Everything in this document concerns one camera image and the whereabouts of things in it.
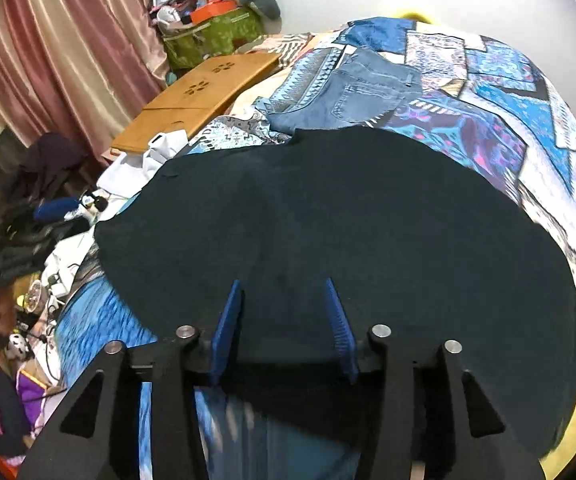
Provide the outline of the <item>wooden lap desk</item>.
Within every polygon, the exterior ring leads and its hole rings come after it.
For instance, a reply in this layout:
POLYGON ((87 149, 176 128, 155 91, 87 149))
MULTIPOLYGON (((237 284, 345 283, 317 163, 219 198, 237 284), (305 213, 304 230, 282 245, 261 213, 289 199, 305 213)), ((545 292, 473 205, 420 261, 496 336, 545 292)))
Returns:
POLYGON ((209 58, 146 104, 111 148, 142 154, 153 136, 176 130, 192 138, 278 67, 279 55, 262 51, 209 58))

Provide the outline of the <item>orange box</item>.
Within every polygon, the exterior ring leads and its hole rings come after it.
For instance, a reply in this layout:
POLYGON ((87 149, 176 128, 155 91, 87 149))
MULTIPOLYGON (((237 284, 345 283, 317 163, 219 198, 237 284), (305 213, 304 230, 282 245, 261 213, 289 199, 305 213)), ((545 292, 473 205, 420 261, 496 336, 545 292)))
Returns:
POLYGON ((221 0, 213 1, 201 6, 201 8, 196 9, 190 13, 190 19, 192 24, 198 25, 211 18, 216 18, 223 14, 227 14, 238 8, 238 4, 235 0, 221 0))

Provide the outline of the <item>green patterned storage bag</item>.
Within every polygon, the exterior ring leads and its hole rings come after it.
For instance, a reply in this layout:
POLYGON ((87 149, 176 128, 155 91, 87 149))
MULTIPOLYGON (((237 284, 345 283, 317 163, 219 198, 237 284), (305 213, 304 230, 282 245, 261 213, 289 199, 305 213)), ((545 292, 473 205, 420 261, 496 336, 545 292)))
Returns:
POLYGON ((171 70, 190 70, 213 56, 230 55, 264 35, 261 19, 248 8, 237 8, 162 37, 171 70))

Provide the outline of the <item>black pants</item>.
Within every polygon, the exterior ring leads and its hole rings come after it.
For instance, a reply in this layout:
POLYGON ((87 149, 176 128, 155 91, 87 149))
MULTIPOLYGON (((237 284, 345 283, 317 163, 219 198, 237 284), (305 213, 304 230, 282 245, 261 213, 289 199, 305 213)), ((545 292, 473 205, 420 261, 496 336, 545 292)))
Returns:
POLYGON ((100 222, 102 270, 155 336, 245 294, 238 360, 335 358, 324 288, 356 333, 463 344, 522 444, 554 448, 576 403, 576 287, 551 235, 475 171, 373 128, 166 162, 100 222))

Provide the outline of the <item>yellow plush item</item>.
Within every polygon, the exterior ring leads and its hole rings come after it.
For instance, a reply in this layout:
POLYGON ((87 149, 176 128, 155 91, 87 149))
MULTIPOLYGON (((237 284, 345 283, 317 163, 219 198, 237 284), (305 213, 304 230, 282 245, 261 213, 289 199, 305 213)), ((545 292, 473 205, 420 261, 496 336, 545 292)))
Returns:
POLYGON ((428 15, 416 11, 404 10, 396 14, 396 18, 403 18, 404 20, 415 21, 425 24, 433 24, 433 21, 428 15))

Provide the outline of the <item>folded blue jeans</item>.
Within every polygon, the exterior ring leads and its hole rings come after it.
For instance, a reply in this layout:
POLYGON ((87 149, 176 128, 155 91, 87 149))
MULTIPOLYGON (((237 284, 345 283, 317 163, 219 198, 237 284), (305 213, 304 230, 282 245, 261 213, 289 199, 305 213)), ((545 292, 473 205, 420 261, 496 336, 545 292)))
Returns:
POLYGON ((271 130, 292 134, 300 129, 335 130, 367 122, 422 93, 422 73, 359 48, 331 70, 323 86, 305 103, 267 112, 271 130))

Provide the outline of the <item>blue patchwork bedspread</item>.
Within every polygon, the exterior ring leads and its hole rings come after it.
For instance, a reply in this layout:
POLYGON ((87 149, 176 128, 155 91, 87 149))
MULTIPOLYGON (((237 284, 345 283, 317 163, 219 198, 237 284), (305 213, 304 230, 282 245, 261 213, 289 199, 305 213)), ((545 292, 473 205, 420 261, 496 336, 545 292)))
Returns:
MULTIPOLYGON (((568 260, 576 287, 576 119, 551 81, 521 52, 482 36, 448 35, 395 18, 369 18, 306 52, 289 70, 255 87, 238 115, 211 120, 177 157, 232 148, 282 145, 292 134, 271 130, 265 114, 303 104, 331 70, 365 48, 416 67, 422 93, 359 125, 418 141, 475 171, 542 226, 568 260)), ((147 330, 100 274, 60 315, 56 341, 61 376, 73 385, 111 340, 128 347, 171 338, 147 330)), ((366 411, 377 400, 331 361, 268 364, 238 360, 240 333, 227 375, 199 392, 199 422, 213 478, 347 478, 357 460, 366 411)), ((445 340, 396 336, 411 361, 427 366, 445 340)))

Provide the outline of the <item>white cloth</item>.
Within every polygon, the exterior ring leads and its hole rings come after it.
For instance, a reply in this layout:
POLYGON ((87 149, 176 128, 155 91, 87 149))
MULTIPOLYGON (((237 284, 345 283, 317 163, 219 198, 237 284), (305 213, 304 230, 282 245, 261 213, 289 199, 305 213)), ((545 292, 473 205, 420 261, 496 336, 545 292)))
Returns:
POLYGON ((98 188, 111 195, 131 198, 170 159, 188 145, 185 130, 159 132, 148 141, 143 154, 121 152, 97 180, 98 188))

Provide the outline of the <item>pink striped curtain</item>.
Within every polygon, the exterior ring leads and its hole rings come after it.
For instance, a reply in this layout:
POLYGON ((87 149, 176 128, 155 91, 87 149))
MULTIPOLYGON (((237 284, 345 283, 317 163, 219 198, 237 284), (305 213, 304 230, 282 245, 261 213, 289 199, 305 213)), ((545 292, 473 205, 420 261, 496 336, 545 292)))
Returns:
POLYGON ((98 157, 165 87, 150 0, 0 0, 0 134, 98 157))

